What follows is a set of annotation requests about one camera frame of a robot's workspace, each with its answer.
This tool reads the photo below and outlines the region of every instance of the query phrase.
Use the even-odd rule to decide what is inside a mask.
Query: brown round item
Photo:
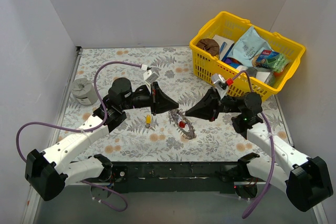
[[[201,39],[196,47],[203,49],[204,51],[208,52],[212,56],[219,55],[219,45],[213,39]]]

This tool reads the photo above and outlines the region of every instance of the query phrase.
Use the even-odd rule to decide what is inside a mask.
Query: small yellow object
[[[152,121],[151,115],[147,115],[146,116],[146,123],[151,123],[151,121]]]

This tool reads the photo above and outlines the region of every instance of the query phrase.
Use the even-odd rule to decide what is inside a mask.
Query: table surface
[[[146,64],[159,71],[160,88],[180,104],[183,111],[195,105],[211,85],[193,74],[192,53],[187,47],[84,49],[77,69],[77,78],[93,81],[97,69],[109,61]],[[98,78],[98,89],[105,96],[113,80],[126,77],[135,90],[143,85],[143,71],[126,65],[110,65]],[[82,106],[70,96],[62,125],[77,128],[99,106]],[[272,132],[288,141],[286,129],[275,97],[262,104]],[[151,127],[145,127],[150,108],[127,110],[127,119],[109,135],[99,139],[75,160],[81,161],[94,154],[103,154],[111,161],[237,161],[255,152],[270,160],[258,146],[238,135],[231,123],[232,114],[220,114],[215,122],[188,118],[197,138],[188,140],[172,123],[168,113],[153,116]],[[61,141],[69,132],[60,132]]]

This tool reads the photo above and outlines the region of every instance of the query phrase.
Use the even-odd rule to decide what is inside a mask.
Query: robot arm
[[[95,141],[108,135],[125,119],[126,109],[150,107],[153,115],[177,109],[179,104],[162,92],[157,82],[146,83],[132,91],[126,78],[115,80],[107,96],[103,98],[108,118],[96,130],[84,132],[102,123],[102,106],[96,109],[78,129],[81,133],[70,134],[61,142],[27,156],[25,178],[45,201],[55,198],[65,186],[86,178],[106,181],[111,177],[112,163],[98,154],[85,161],[72,163],[82,151]]]
[[[261,97],[250,92],[241,97],[226,95],[229,84],[219,74],[212,76],[214,87],[194,107],[186,111],[186,116],[215,121],[219,113],[240,113],[232,118],[235,131],[271,155],[270,134],[258,113],[262,112]],[[278,136],[273,136],[275,166],[271,184],[284,191],[289,200],[301,211],[307,211],[333,195],[327,164],[320,157],[311,158],[288,145]],[[246,177],[258,177],[266,181],[270,163],[255,153],[238,161]]]

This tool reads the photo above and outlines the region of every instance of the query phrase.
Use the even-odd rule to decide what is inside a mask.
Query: gray cylinder
[[[73,97],[84,106],[93,105],[98,100],[98,96],[91,81],[86,78],[80,78],[73,81],[71,84],[71,93]]]

